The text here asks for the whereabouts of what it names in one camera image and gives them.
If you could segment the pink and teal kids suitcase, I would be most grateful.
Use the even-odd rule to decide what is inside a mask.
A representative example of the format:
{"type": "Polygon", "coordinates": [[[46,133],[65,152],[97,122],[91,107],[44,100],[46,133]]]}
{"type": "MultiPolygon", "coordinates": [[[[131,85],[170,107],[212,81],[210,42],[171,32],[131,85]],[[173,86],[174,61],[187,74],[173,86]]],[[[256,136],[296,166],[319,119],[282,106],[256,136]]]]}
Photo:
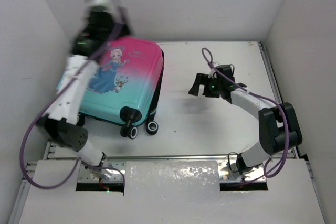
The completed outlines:
{"type": "Polygon", "coordinates": [[[132,37],[110,42],[81,102],[77,125],[91,116],[119,125],[122,137],[136,138],[142,124],[148,134],[156,134],[163,69],[158,44],[132,37]]]}

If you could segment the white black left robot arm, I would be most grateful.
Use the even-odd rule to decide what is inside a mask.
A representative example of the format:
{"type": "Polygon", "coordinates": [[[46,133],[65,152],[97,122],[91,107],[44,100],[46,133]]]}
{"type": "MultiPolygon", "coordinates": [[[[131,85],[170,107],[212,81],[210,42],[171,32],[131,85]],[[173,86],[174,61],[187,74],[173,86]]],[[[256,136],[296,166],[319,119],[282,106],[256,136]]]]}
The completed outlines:
{"type": "Polygon", "coordinates": [[[98,171],[106,155],[89,141],[88,131],[78,126],[80,105],[109,43],[129,34],[125,8],[119,6],[113,14],[101,4],[92,7],[86,27],[73,42],[55,97],[33,123],[52,143],[72,150],[86,166],[98,171]]]}

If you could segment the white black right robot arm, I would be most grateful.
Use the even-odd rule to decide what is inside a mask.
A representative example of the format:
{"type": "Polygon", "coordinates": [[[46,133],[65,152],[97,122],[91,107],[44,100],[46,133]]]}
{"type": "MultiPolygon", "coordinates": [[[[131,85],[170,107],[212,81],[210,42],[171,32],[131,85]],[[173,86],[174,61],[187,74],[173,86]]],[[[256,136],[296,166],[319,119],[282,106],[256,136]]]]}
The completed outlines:
{"type": "Polygon", "coordinates": [[[189,94],[197,96],[203,85],[203,96],[222,98],[258,120],[258,142],[237,155],[237,172],[243,174],[273,155],[299,146],[302,133],[292,104],[279,104],[251,92],[245,84],[235,82],[233,73],[232,65],[216,66],[209,74],[197,73],[189,94]]]}

